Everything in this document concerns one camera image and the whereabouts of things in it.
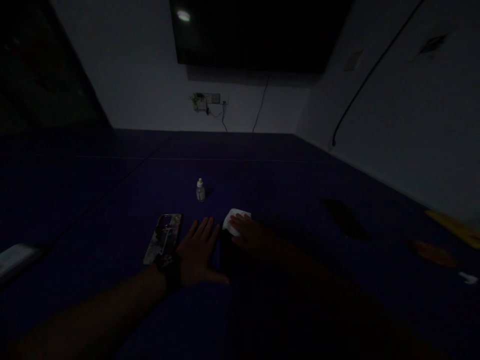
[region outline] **television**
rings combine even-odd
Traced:
[[[170,0],[179,64],[323,73],[353,0]]]

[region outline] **power cord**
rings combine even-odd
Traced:
[[[267,88],[269,87],[269,81],[270,81],[270,73],[268,73],[268,78],[266,79],[265,89],[263,89],[263,96],[261,97],[260,108],[258,109],[258,114],[256,115],[255,125],[253,125],[253,129],[251,130],[252,134],[255,131],[255,127],[257,126],[257,122],[259,121],[260,112],[262,111],[262,106],[264,105],[265,93],[267,92]]]
[[[225,126],[225,123],[224,123],[224,119],[225,119],[225,112],[227,110],[227,108],[225,107],[225,105],[227,105],[227,103],[225,101],[222,102],[221,104],[221,108],[222,108],[222,111],[220,111],[220,113],[218,115],[214,115],[211,111],[210,111],[210,108],[206,108],[206,114],[207,115],[212,115],[214,118],[218,118],[220,115],[221,115],[221,124],[223,125],[223,127],[225,128],[225,131],[228,133],[229,131],[227,130],[227,127]]]
[[[390,44],[388,44],[388,46],[386,47],[385,51],[381,54],[381,56],[378,58],[378,60],[376,61],[375,65],[373,65],[373,67],[371,68],[370,72],[367,74],[365,80],[363,80],[363,82],[361,83],[360,87],[358,88],[358,90],[356,91],[355,95],[353,96],[353,98],[351,99],[350,103],[348,104],[348,106],[346,107],[345,111],[343,112],[343,115],[341,116],[340,120],[338,121],[338,124],[336,125],[336,128],[335,128],[335,131],[333,132],[333,136],[331,138],[331,146],[334,147],[337,142],[335,141],[335,137],[337,136],[337,131],[339,130],[340,128],[340,124],[342,123],[342,121],[344,120],[345,118],[345,115],[347,115],[347,113],[349,112],[350,110],[350,107],[352,106],[352,104],[354,103],[355,99],[357,98],[357,96],[359,95],[360,91],[363,89],[365,83],[367,82],[367,80],[369,79],[370,75],[372,75],[372,73],[374,72],[374,70],[377,68],[378,64],[382,61],[382,59],[384,58],[384,56],[387,54],[387,52],[390,50],[390,48],[392,47],[392,45],[395,43],[395,41],[397,40],[397,38],[400,36],[400,34],[404,31],[405,27],[407,26],[407,24],[410,22],[410,20],[414,17],[415,13],[417,12],[417,10],[420,8],[420,6],[424,3],[425,0],[420,0],[418,2],[418,4],[415,6],[415,8],[413,9],[413,11],[410,13],[410,15],[408,16],[408,18],[406,19],[405,23],[402,25],[402,27],[400,28],[400,30],[398,30],[398,32],[396,33],[396,35],[394,36],[394,38],[392,39],[392,41],[390,41]]]
[[[223,127],[225,128],[225,131],[228,133],[229,131],[227,130],[227,127],[225,126],[225,123],[224,123],[224,119],[225,119],[225,112],[227,111],[227,108],[225,107],[226,104],[225,104],[225,101],[221,104],[221,108],[223,109],[223,111],[221,112],[221,124],[223,125]]]

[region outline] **white wall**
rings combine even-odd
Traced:
[[[296,133],[419,202],[480,224],[480,2],[426,0],[343,111],[417,0],[358,0]],[[430,37],[453,31],[432,56]],[[360,67],[343,72],[354,50]]]
[[[251,78],[245,83],[188,80],[187,67],[177,64],[168,0],[52,4],[114,128],[225,131],[219,119],[194,112],[187,100],[193,92],[212,92],[229,94],[229,131],[252,131],[266,74],[254,75],[260,77],[254,84]],[[255,132],[293,133],[309,86],[276,74],[270,82]],[[218,114],[221,107],[212,110]]]

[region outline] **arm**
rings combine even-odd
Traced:
[[[220,226],[212,236],[213,218],[195,221],[178,249],[183,286],[209,281],[228,284],[208,267]],[[68,309],[10,348],[9,359],[102,359],[110,354],[139,321],[166,295],[166,281],[156,266]]]
[[[372,298],[258,222],[237,215],[230,218],[230,224],[241,234],[232,239],[236,245],[258,260],[283,269],[329,310],[350,349],[361,355],[381,354],[384,359],[444,359],[409,329],[393,322]]]

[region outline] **white tissue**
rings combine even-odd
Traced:
[[[245,215],[247,214],[249,217],[252,217],[252,213],[251,212],[246,212],[246,211],[243,211],[243,210],[239,210],[239,209],[231,209],[227,216],[225,217],[225,220],[223,220],[223,226],[221,227],[222,229],[227,229],[228,232],[230,234],[232,234],[233,236],[240,236],[239,232],[237,230],[235,230],[231,225],[230,225],[230,217],[231,216],[235,216],[237,214],[240,214],[240,215]]]

